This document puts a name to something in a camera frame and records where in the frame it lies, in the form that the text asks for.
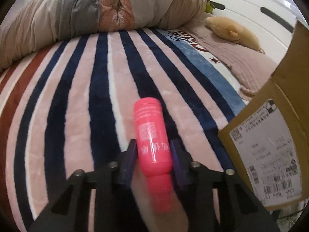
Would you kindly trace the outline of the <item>pink plastic bottle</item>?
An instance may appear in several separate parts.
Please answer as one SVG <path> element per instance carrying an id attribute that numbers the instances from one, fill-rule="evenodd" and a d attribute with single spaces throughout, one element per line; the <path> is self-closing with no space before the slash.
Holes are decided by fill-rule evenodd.
<path id="1" fill-rule="evenodd" d="M 134 104 L 138 162 L 146 177 L 151 204 L 157 213 L 175 210 L 172 182 L 173 161 L 162 106 L 158 99 L 145 97 Z"/>

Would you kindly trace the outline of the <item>brown cardboard box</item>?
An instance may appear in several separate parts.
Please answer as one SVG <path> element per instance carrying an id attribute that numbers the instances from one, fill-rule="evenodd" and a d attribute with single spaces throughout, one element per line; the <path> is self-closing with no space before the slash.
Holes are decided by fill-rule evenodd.
<path id="1" fill-rule="evenodd" d="M 219 132 L 236 171 L 268 210 L 308 198 L 308 27 L 249 104 Z"/>

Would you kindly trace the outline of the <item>striped plush blanket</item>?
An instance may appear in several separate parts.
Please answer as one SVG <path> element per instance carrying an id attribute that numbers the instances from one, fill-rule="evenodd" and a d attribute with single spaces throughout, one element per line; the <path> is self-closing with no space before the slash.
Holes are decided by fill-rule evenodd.
<path id="1" fill-rule="evenodd" d="M 217 57 L 181 30 L 86 35 L 1 74 L 1 205 L 26 231 L 77 169 L 113 161 L 135 137 L 140 98 L 161 102 L 169 139 L 230 168 L 218 132 L 245 106 Z"/>

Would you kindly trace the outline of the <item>pink ribbed pillow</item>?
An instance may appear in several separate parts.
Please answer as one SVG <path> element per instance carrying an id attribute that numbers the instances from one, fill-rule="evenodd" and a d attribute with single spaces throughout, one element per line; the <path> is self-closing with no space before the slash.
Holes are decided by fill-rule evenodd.
<path id="1" fill-rule="evenodd" d="M 223 62 L 240 83 L 240 96 L 250 101 L 267 82 L 277 67 L 270 57 L 240 44 L 217 36 L 205 24 L 209 14 L 191 19 L 180 29 L 191 35 L 197 43 Z"/>

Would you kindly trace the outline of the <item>tan plush toy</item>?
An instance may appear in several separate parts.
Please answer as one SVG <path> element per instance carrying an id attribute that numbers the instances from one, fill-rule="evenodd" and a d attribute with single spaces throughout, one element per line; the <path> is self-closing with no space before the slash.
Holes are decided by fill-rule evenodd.
<path id="1" fill-rule="evenodd" d="M 260 53 L 265 53 L 261 48 L 259 39 L 249 29 L 227 17 L 207 17 L 205 24 L 217 36 L 235 44 L 240 44 Z"/>

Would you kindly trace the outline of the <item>white bed headboard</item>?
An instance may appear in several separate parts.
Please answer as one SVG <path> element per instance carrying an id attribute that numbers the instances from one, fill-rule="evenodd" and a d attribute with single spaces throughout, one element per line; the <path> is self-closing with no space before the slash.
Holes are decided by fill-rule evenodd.
<path id="1" fill-rule="evenodd" d="M 285 56 L 299 20 L 306 23 L 298 7 L 289 0 L 211 0 L 214 16 L 228 17 L 251 30 L 266 55 L 275 63 Z"/>

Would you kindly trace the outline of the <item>green plush toy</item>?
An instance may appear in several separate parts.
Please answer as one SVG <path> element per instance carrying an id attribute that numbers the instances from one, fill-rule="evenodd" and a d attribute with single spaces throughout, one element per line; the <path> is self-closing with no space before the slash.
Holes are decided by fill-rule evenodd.
<path id="1" fill-rule="evenodd" d="M 215 6 L 212 4 L 212 2 L 207 2 L 204 12 L 206 12 L 208 14 L 212 14 L 214 8 L 215 8 Z"/>

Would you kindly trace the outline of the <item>rolled striped comforter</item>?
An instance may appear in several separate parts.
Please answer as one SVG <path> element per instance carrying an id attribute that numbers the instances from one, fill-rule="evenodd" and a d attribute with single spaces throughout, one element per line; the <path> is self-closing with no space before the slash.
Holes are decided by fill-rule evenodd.
<path id="1" fill-rule="evenodd" d="M 1 69 L 46 46 L 97 32 L 175 29 L 210 0 L 32 0 L 1 27 Z"/>

